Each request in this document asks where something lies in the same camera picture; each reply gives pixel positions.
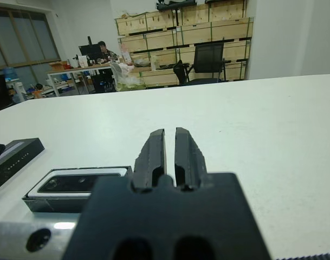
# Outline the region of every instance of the stacked wooden crates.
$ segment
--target stacked wooden crates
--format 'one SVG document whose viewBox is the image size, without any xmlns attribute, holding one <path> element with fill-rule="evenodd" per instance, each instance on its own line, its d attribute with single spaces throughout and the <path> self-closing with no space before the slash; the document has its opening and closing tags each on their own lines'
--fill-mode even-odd
<svg viewBox="0 0 330 260">
<path fill-rule="evenodd" d="M 227 80 L 243 80 L 254 24 L 253 18 L 245 16 L 245 8 L 245 0 L 182 8 L 178 13 L 179 26 L 172 10 L 118 18 L 118 33 L 125 36 L 119 41 L 130 52 L 132 59 L 150 61 L 151 57 L 156 56 L 161 66 L 175 64 L 179 60 L 192 64 L 195 45 L 224 41 Z M 148 87 L 178 84 L 173 69 L 133 75 L 142 77 Z M 212 74 L 190 74 L 191 80 L 205 77 L 212 77 Z"/>
</svg>

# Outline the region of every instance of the black office chair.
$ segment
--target black office chair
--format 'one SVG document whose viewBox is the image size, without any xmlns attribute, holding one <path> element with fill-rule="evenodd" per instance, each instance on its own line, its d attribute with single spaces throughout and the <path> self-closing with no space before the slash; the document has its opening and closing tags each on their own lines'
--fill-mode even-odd
<svg viewBox="0 0 330 260">
<path fill-rule="evenodd" d="M 200 44 L 195 48 L 195 60 L 189 70 L 187 63 L 179 61 L 174 67 L 173 71 L 181 85 L 200 85 L 210 84 L 226 81 L 226 67 L 223 59 L 224 43 L 207 43 Z M 195 79 L 190 81 L 189 73 L 194 69 L 195 73 L 212 73 L 212 78 L 209 79 Z M 221 72 L 224 72 L 224 80 L 220 79 Z M 218 78 L 213 78 L 214 73 L 218 73 Z"/>
</svg>

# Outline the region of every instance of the window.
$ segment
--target window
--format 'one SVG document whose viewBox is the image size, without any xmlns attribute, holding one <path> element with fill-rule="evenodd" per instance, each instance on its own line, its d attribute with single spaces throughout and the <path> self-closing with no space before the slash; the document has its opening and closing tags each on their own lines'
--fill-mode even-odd
<svg viewBox="0 0 330 260">
<path fill-rule="evenodd" d="M 14 67 L 25 89 L 44 85 L 49 63 L 59 60 L 45 14 L 0 8 L 0 75 Z"/>
</svg>

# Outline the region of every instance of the black box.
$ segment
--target black box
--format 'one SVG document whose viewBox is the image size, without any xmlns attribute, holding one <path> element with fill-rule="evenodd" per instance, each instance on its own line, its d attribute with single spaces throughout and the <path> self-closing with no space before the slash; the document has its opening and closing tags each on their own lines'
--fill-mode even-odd
<svg viewBox="0 0 330 260">
<path fill-rule="evenodd" d="M 106 175 L 130 177 L 132 169 L 130 166 L 54 169 L 23 197 L 23 201 L 32 212 L 80 213 L 97 178 Z"/>
<path fill-rule="evenodd" d="M 39 138 L 15 140 L 7 144 L 0 155 L 0 187 L 43 150 Z"/>
</svg>

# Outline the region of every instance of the white tabletop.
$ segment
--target white tabletop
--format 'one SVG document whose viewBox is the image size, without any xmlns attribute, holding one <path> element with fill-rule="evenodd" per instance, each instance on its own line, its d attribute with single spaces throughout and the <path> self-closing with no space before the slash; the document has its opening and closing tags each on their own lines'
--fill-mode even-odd
<svg viewBox="0 0 330 260">
<path fill-rule="evenodd" d="M 39 137 L 46 150 L 0 188 L 0 221 L 46 219 L 21 198 L 49 170 L 133 166 L 159 128 L 174 176 L 178 126 L 191 132 L 209 172 L 237 173 L 274 259 L 330 252 L 330 75 L 57 97 L 3 110 L 0 143 Z"/>
</svg>

